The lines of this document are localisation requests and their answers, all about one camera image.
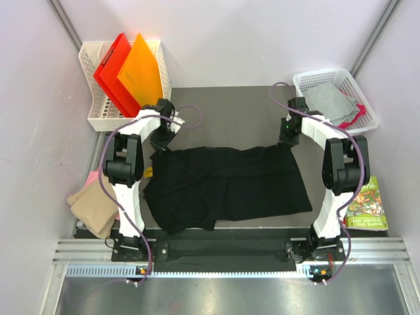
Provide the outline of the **black t-shirt with flower print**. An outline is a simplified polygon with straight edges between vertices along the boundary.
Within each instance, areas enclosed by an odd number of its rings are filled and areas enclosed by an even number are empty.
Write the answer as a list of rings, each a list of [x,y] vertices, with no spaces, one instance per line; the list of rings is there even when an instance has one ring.
[[[312,211],[289,148],[199,147],[152,155],[144,199],[169,234],[213,230],[217,221],[244,221]]]

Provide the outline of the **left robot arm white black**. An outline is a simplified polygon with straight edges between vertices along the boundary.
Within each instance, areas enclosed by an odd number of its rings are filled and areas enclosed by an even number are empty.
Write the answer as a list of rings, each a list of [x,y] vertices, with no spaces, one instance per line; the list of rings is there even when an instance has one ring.
[[[130,122],[109,135],[102,152],[100,168],[115,194],[110,199],[119,211],[119,232],[114,241],[113,262],[147,261],[150,246],[142,238],[145,228],[140,211],[139,186],[144,173],[143,142],[149,141],[162,153],[174,139],[184,121],[166,98],[156,105],[146,105]]]

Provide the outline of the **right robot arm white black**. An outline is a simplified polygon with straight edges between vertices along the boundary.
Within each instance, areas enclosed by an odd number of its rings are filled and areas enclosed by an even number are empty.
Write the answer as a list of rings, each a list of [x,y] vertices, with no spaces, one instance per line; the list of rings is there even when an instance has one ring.
[[[327,259],[343,250],[341,225],[346,209],[370,180],[368,140],[332,126],[318,111],[310,111],[303,97],[287,102],[289,115],[281,122],[279,144],[298,145],[299,137],[312,139],[324,151],[322,181],[326,188],[320,213],[310,226],[305,242],[291,241],[288,253],[303,262]]]

